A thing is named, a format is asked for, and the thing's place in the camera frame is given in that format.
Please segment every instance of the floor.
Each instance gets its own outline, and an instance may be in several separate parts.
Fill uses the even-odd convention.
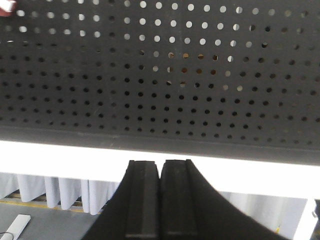
[[[31,215],[19,240],[81,240],[98,217],[82,212],[0,203],[0,232],[6,231],[18,214]]]

